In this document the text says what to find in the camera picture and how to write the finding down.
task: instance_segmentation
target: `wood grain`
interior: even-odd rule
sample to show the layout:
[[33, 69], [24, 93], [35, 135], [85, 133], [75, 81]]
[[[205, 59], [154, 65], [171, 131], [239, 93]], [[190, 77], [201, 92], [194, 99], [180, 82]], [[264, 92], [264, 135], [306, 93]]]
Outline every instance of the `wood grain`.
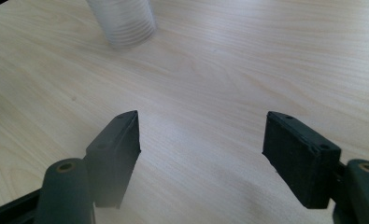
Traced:
[[265, 115], [369, 160], [369, 1], [150, 2], [158, 31], [126, 51], [86, 1], [0, 6], [0, 205], [137, 109], [143, 153], [98, 223], [332, 223], [261, 154]]

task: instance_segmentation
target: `wooden table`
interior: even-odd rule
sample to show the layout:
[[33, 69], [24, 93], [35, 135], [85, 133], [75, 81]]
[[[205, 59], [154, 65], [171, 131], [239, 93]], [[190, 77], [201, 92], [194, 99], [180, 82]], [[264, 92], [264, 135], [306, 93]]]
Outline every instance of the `wooden table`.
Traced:
[[332, 223], [262, 155], [267, 111], [369, 160], [369, 2], [151, 0], [156, 35], [111, 49], [85, 0], [0, 6], [0, 205], [137, 109], [143, 152], [97, 223]]

